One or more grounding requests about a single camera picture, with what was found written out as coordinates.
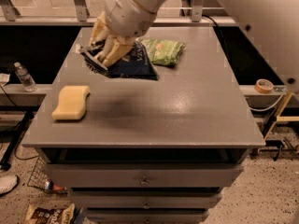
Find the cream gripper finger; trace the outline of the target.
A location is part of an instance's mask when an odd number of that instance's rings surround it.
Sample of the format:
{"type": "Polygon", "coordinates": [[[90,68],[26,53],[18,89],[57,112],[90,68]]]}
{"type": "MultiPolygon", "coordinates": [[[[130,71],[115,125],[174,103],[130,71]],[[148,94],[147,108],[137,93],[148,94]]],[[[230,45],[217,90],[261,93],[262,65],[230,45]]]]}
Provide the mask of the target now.
{"type": "Polygon", "coordinates": [[[95,60],[101,63],[105,68],[109,68],[116,61],[125,56],[133,47],[135,38],[109,37],[110,51],[101,50],[94,56],[95,60]]]}
{"type": "Polygon", "coordinates": [[[110,44],[108,40],[109,34],[110,31],[105,25],[94,26],[92,30],[89,46],[92,49],[95,49],[97,47],[97,43],[100,43],[103,46],[103,52],[109,52],[110,51],[110,44]]]}

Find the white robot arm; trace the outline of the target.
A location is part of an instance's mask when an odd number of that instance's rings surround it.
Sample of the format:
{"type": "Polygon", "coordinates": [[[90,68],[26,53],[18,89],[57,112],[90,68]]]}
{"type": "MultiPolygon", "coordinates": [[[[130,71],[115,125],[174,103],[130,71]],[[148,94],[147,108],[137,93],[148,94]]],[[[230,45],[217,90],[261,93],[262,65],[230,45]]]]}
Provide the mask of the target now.
{"type": "MultiPolygon", "coordinates": [[[[95,60],[108,68],[132,48],[166,0],[105,0],[90,38],[103,40],[95,60]]],[[[299,0],[217,0],[293,94],[299,94],[299,0]]],[[[203,17],[203,0],[192,0],[192,19],[203,17]]]]}

